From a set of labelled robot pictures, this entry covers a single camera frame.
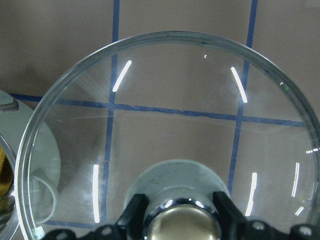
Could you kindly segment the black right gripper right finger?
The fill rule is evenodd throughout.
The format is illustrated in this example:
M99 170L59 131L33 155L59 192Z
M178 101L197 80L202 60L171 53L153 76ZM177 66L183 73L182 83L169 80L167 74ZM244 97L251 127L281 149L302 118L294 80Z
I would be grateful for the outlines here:
M212 202L218 212L222 240L318 240L320 228L302 223L293 225L284 233L262 220L247 220L223 191L212 193Z

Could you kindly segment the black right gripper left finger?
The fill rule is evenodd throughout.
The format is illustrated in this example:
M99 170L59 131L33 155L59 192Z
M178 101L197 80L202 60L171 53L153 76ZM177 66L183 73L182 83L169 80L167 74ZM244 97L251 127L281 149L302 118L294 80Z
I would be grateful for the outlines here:
M55 229L47 233L46 240L150 240L144 229L144 216L149 205L145 194L136 193L121 216L113 224L105 224L89 233L76 237L70 229Z

